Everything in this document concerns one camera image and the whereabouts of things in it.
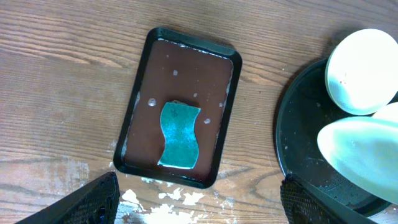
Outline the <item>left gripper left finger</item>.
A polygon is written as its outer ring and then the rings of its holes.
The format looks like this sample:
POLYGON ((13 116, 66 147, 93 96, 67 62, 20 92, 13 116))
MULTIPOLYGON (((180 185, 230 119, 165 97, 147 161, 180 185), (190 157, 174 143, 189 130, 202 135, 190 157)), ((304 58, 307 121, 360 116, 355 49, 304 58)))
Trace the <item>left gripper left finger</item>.
POLYGON ((113 224, 120 191, 115 172, 107 172, 17 224, 113 224))

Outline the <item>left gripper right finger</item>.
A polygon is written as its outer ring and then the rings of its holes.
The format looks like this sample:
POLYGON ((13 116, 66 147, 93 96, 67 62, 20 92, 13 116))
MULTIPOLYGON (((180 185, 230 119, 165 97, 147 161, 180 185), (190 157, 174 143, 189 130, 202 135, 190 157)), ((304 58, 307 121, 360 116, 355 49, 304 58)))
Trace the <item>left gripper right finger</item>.
POLYGON ((347 181, 314 186, 287 174, 280 199, 289 223, 372 223, 379 213, 379 198, 347 181))

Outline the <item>light blue plate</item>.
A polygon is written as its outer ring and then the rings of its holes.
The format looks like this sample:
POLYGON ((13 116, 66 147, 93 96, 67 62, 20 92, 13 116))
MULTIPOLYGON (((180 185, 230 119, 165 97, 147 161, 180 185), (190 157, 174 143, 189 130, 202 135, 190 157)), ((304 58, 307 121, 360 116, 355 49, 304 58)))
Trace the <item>light blue plate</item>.
POLYGON ((397 93, 397 42, 378 29, 362 29, 344 38, 325 69, 332 101, 353 115, 372 114, 397 93))
POLYGON ((343 118, 323 127, 317 144, 343 177, 397 203, 397 123, 368 116, 343 118))

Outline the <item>green yellow sponge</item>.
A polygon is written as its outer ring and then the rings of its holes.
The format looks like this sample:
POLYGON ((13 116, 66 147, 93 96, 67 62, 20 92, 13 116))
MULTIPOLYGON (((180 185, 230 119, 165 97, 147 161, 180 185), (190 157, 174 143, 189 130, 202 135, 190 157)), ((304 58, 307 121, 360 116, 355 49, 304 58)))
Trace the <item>green yellow sponge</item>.
POLYGON ((158 165, 176 169, 193 169, 199 155, 195 122, 201 109, 167 102, 160 114, 160 127, 165 145, 158 165))

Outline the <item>yellow plate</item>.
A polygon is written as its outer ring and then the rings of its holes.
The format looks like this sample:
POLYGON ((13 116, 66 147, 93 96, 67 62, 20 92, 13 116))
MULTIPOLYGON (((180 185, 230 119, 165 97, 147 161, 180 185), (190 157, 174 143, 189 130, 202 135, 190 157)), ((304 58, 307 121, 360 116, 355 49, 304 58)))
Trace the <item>yellow plate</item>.
POLYGON ((372 115, 373 118, 398 123, 398 102, 389 103, 372 115))

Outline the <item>round black serving tray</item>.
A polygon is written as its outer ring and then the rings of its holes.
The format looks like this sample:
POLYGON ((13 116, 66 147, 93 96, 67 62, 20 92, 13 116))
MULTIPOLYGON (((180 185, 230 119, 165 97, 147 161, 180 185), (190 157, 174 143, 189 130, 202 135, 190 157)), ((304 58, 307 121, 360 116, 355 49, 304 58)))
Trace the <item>round black serving tray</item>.
POLYGON ((349 113, 329 97, 325 86, 327 61, 302 70, 282 94, 275 112, 275 150, 284 175, 296 174, 329 197, 366 217, 390 203, 359 188, 324 159, 317 145, 318 132, 349 113))

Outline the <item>rectangular black sponge tray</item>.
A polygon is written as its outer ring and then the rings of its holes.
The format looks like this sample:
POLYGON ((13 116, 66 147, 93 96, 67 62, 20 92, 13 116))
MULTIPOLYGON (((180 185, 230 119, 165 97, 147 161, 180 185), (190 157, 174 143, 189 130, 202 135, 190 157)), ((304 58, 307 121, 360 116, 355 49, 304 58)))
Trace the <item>rectangular black sponge tray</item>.
POLYGON ((243 60, 225 46, 165 27, 149 31, 115 148, 115 168, 206 189, 216 180, 243 60), (191 169, 160 163, 165 149, 160 117, 166 103, 199 108, 191 169))

